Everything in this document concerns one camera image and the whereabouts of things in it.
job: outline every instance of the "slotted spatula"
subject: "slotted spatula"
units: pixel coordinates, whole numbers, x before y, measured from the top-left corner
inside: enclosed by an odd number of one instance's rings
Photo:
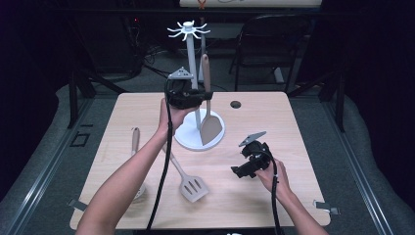
[[[166,152],[165,144],[162,146],[162,149],[164,150],[164,152]],[[208,186],[205,185],[204,181],[199,176],[192,176],[186,174],[183,171],[177,159],[174,158],[173,153],[171,152],[170,160],[174,164],[174,166],[176,166],[177,170],[180,173],[180,176],[182,178],[180,184],[180,192],[187,200],[194,203],[208,193]]]

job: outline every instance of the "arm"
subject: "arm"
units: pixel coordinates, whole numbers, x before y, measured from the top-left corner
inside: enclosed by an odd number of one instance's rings
[[[197,108],[170,109],[173,133],[184,117]],[[98,189],[79,221],[76,234],[114,234],[125,211],[143,184],[147,173],[167,141],[168,116],[161,100],[160,123],[156,133],[133,157],[120,166]]]
[[[328,234],[309,214],[297,195],[291,190],[284,164],[275,160],[278,170],[277,199],[287,211],[299,234]],[[256,175],[268,191],[272,189],[273,167],[257,170]]]

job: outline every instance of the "right arm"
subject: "right arm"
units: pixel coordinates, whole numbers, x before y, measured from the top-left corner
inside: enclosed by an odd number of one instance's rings
[[[317,235],[328,234],[311,214],[309,214],[297,195],[291,190],[284,164],[278,160],[275,160],[275,164],[277,164],[278,170],[277,200],[287,211],[298,233]],[[272,178],[274,175],[273,167],[270,166],[264,170],[257,170],[255,174],[262,181],[265,188],[271,192]]]

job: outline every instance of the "utensil handle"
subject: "utensil handle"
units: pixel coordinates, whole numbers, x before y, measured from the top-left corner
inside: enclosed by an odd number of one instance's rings
[[[203,54],[202,55],[202,68],[204,71],[204,86],[205,91],[210,91],[210,68],[209,68],[209,62],[208,62],[208,55]]]
[[[167,147],[166,144],[164,144],[162,146],[162,150],[167,153]],[[176,166],[177,170],[179,171],[180,175],[182,177],[184,177],[186,175],[186,173],[183,171],[182,167],[180,166],[179,162],[177,161],[177,159],[174,157],[173,153],[170,151],[170,156],[169,156],[171,162],[174,164],[174,166]]]
[[[140,129],[138,127],[135,127],[134,131],[132,132],[131,156],[137,153],[139,141],[140,141]]]

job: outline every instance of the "white round base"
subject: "white round base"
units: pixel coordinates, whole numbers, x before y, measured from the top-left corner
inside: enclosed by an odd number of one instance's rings
[[[207,114],[207,110],[199,109],[199,111],[201,113],[202,122],[205,115]],[[183,124],[176,129],[174,137],[176,138],[177,142],[184,148],[193,151],[204,151],[217,145],[225,134],[225,123],[223,122],[222,117],[220,117],[214,111],[210,111],[210,114],[212,116],[218,117],[220,124],[222,124],[222,130],[212,141],[208,142],[205,145],[202,143],[201,132],[196,125],[196,115],[195,112],[192,112],[184,117]]]

